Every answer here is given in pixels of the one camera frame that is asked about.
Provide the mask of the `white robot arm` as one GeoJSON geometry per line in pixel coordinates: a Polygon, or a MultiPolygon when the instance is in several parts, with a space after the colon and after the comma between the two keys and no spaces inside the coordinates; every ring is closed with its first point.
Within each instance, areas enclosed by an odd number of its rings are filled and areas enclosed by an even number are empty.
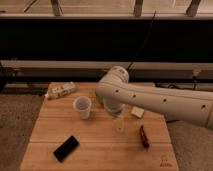
{"type": "Polygon", "coordinates": [[[127,70],[114,66],[97,83],[95,93],[114,117],[128,104],[213,131],[213,92],[129,84],[127,70]]]}

